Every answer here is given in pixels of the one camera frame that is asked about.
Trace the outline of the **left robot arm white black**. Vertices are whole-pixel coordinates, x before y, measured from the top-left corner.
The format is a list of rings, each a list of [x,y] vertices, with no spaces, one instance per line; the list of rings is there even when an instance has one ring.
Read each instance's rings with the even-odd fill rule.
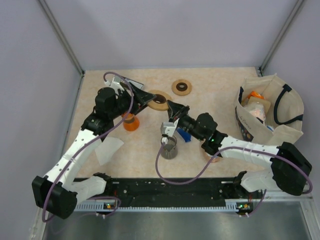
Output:
[[[36,205],[44,213],[66,219],[77,204],[93,196],[109,198],[114,187],[107,182],[108,176],[104,173],[96,173],[78,183],[74,179],[90,154],[117,127],[114,119],[128,114],[137,115],[155,98],[155,94],[132,83],[116,83],[99,89],[93,111],[84,120],[69,149],[43,177],[33,179],[31,187]]]

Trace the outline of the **wooden ring dripper holder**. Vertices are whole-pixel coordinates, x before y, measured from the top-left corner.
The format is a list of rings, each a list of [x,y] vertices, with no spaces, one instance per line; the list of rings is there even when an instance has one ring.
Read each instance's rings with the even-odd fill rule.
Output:
[[[149,92],[156,95],[156,98],[148,103],[148,106],[151,109],[156,111],[167,111],[169,109],[167,101],[171,101],[172,98],[168,93],[155,89],[152,89]]]

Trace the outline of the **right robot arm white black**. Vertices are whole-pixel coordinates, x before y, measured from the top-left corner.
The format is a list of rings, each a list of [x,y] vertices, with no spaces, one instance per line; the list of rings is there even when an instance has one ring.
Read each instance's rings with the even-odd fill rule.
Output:
[[[243,171],[234,179],[233,192],[245,198],[257,190],[281,190],[293,196],[308,194],[313,186],[309,179],[312,165],[290,142],[266,145],[239,140],[219,132],[218,124],[205,112],[196,119],[189,116],[189,106],[167,101],[168,127],[162,135],[173,135],[180,128],[199,140],[202,149],[215,158],[233,158],[260,165],[262,171]]]

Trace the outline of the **white paper coffee filter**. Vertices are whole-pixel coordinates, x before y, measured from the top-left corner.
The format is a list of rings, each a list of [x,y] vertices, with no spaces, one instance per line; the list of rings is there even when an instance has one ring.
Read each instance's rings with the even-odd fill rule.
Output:
[[[95,149],[97,161],[100,166],[103,166],[110,162],[113,155],[118,151],[124,142],[116,137],[106,137],[104,141]]]

